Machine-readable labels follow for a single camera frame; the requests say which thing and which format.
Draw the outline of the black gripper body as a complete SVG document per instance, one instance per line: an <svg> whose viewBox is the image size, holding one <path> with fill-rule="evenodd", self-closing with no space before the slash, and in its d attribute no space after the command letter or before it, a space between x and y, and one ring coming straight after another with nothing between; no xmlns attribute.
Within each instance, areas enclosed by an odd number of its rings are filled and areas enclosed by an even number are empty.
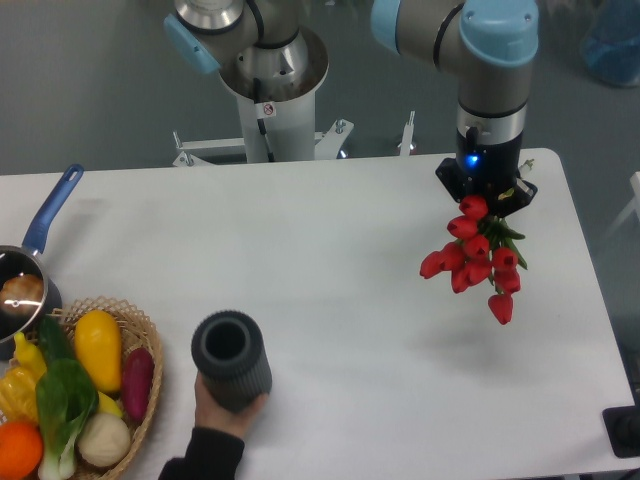
<svg viewBox="0 0 640 480"><path fill-rule="evenodd" d="M469 195L482 197L489 213L507 217L526 208L538 193L519 173L522 135L505 143L482 145L472 135L457 134L456 155L445 158L435 174L458 203Z"/></svg>

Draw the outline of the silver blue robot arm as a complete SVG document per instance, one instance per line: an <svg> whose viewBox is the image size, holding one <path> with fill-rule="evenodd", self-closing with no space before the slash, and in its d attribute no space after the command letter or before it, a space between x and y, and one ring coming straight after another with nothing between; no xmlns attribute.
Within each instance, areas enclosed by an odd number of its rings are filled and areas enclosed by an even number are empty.
<svg viewBox="0 0 640 480"><path fill-rule="evenodd" d="M537 189L518 170L538 8L532 1L377 1L374 38L459 82L456 153L436 174L451 197L483 197L504 218ZM315 94L328 71L296 1L178 1L164 20L196 71L234 94L249 162L314 160Z"/></svg>

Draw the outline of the black sleeved forearm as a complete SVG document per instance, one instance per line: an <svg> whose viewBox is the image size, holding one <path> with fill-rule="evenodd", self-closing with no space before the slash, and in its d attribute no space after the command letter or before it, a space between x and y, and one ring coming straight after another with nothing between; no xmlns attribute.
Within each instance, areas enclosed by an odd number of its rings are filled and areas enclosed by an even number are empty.
<svg viewBox="0 0 640 480"><path fill-rule="evenodd" d="M245 442L220 430L194 427L183 457L167 461L160 480L234 480Z"/></svg>

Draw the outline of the person's hand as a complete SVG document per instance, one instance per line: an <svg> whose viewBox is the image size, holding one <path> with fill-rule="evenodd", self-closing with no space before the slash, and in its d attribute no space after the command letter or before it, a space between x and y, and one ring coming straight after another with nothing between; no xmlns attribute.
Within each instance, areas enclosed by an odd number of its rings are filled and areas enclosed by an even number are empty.
<svg viewBox="0 0 640 480"><path fill-rule="evenodd" d="M244 440L266 405L269 395L258 395L249 406L240 412L223 408L207 389L203 376L196 375L194 426L216 430Z"/></svg>

